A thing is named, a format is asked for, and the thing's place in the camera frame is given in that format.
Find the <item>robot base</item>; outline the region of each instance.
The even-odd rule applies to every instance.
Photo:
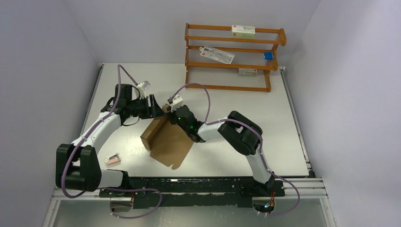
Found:
[[[155,188],[162,192],[161,207],[224,206],[251,208],[252,197],[270,197],[271,191],[256,182],[251,176],[242,177],[199,177],[163,178],[130,177],[131,189]],[[285,195],[283,182],[275,181],[272,190],[276,197]],[[131,197],[132,193],[101,190],[99,197]],[[146,209],[159,201],[159,195],[139,192],[134,195],[134,209]]]

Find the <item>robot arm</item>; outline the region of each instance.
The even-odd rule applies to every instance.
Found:
[[[97,159],[97,154],[110,135],[117,130],[130,117],[139,117],[140,119],[157,118],[164,116],[163,110],[157,104],[154,95],[145,96],[145,89],[148,82],[142,82],[137,85],[136,91],[138,98],[132,100],[132,88],[130,84],[121,84],[121,94],[117,107],[113,113],[103,120],[112,109],[112,102],[116,101],[118,85],[115,89],[115,97],[110,98],[106,106],[101,110],[98,119],[101,121],[94,129],[92,126],[80,138],[74,140],[71,144],[61,144],[57,148],[56,154],[56,185],[61,187],[61,175],[64,167],[70,157],[73,149],[78,143],[85,139],[75,153],[72,162],[80,160],[80,165],[71,164],[68,168],[65,185],[68,189],[82,190],[92,192],[102,187],[119,187],[128,175],[119,170],[103,170]]]
[[[257,152],[260,148],[260,141],[252,131],[230,121],[221,121],[216,124],[198,121],[188,106],[183,105],[182,98],[179,95],[177,96],[171,100],[170,108],[168,108],[171,124],[179,125],[188,137],[196,143],[223,137],[237,152],[246,156],[254,180],[266,185],[267,188],[273,185],[274,176],[266,171],[266,167],[269,168],[269,166],[264,156]],[[260,135],[263,133],[257,124],[237,111],[232,111],[226,118],[249,126]]]

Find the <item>blue object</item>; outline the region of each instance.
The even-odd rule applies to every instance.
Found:
[[[272,60],[274,58],[274,55],[272,52],[266,52],[263,54],[263,58],[266,60]]]

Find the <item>shelf leg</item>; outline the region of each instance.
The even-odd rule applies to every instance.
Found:
[[[264,80],[266,82],[266,92],[271,91],[271,86],[270,86],[270,70],[264,70]]]
[[[186,68],[187,68],[187,72],[185,74],[185,84],[188,84],[188,81],[189,81],[189,66],[187,66]]]

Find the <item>table surface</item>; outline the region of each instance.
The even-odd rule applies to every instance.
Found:
[[[122,63],[137,82],[149,81],[147,94],[154,94],[160,106],[185,82],[184,64]],[[264,87],[264,77],[240,77],[235,70],[195,68],[190,82],[213,85]],[[284,83],[279,71],[270,74],[271,92],[209,90],[211,110],[208,121],[224,118],[236,110],[258,124],[263,130],[263,150],[272,170],[283,176],[307,176],[305,157],[291,112]],[[131,83],[122,71],[122,83]],[[87,130],[98,117],[117,84],[117,64],[106,63],[98,79],[91,106],[84,123]],[[202,89],[183,89],[184,103],[199,120],[203,121],[208,107]],[[126,124],[135,122],[132,118]],[[175,170],[149,156],[140,135],[152,120],[140,120],[134,126],[120,127],[106,141],[98,153],[102,169],[118,169],[129,176],[146,177],[213,177],[252,176],[246,158],[236,152],[224,139],[210,140],[192,146],[181,166]],[[106,156],[119,153],[121,163],[107,167]]]

